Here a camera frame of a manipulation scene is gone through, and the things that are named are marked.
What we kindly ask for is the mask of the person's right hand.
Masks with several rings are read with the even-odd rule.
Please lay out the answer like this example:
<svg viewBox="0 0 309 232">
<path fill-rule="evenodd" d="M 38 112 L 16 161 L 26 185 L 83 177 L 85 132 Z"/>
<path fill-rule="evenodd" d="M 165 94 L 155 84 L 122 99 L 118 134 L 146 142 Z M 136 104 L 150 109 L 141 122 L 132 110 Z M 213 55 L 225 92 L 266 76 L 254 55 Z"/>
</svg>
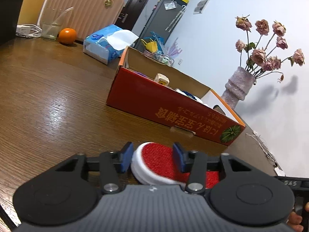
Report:
<svg viewBox="0 0 309 232">
<path fill-rule="evenodd" d="M 295 210 L 292 210 L 286 224 L 296 232 L 303 232 L 304 226 L 301 225 L 302 219 L 303 217 L 301 215 L 298 215 Z"/>
</svg>

